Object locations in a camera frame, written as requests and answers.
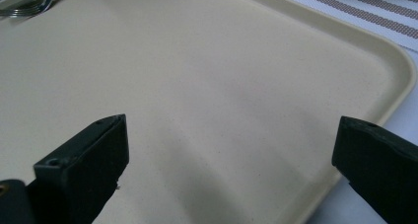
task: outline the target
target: utensil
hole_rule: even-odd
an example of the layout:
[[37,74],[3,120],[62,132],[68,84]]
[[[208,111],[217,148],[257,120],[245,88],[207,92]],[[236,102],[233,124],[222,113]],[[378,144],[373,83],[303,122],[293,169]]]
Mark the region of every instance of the utensil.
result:
[[0,10],[2,17],[33,17],[49,9],[53,0],[34,0],[15,9]]

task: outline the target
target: striped cloth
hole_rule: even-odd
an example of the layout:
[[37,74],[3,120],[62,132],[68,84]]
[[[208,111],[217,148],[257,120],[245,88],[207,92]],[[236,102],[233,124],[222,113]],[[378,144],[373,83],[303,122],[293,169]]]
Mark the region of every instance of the striped cloth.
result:
[[294,0],[418,52],[418,0]]

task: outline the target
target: plastic tray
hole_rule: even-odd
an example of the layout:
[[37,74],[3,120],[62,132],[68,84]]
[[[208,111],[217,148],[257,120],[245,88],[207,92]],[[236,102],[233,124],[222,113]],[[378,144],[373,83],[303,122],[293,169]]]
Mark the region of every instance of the plastic tray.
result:
[[339,179],[339,118],[383,124],[416,77],[288,0],[58,0],[0,42],[0,179],[126,113],[130,164],[95,223],[303,222]]

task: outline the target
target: fork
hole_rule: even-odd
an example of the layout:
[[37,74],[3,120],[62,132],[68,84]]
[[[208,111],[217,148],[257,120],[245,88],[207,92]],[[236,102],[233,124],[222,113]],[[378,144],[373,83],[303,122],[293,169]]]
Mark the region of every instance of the fork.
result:
[[53,0],[34,0],[16,9],[0,10],[1,17],[33,17],[49,9]]

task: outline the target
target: screw hole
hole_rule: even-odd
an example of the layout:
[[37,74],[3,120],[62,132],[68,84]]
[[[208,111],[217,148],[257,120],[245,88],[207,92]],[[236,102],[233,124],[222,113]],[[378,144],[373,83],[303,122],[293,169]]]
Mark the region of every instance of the screw hole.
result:
[[0,185],[0,196],[7,192],[9,187],[7,185]]
[[50,159],[50,160],[46,161],[46,165],[56,167],[56,166],[59,165],[59,160],[56,159],[56,158]]

